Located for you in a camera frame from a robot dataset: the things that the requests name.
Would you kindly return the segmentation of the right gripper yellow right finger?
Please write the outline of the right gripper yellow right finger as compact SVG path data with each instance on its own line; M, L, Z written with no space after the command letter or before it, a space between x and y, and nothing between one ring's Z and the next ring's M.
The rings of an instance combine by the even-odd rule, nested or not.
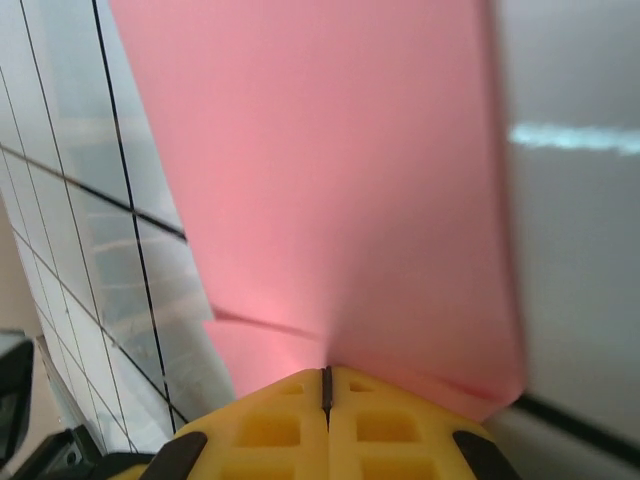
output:
M346 367L325 369L330 479L518 479L479 423Z

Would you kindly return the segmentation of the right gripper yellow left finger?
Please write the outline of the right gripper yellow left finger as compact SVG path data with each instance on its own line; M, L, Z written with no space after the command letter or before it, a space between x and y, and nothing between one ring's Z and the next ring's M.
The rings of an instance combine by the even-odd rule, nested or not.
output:
M327 479L331 369L307 369L182 427L156 479Z

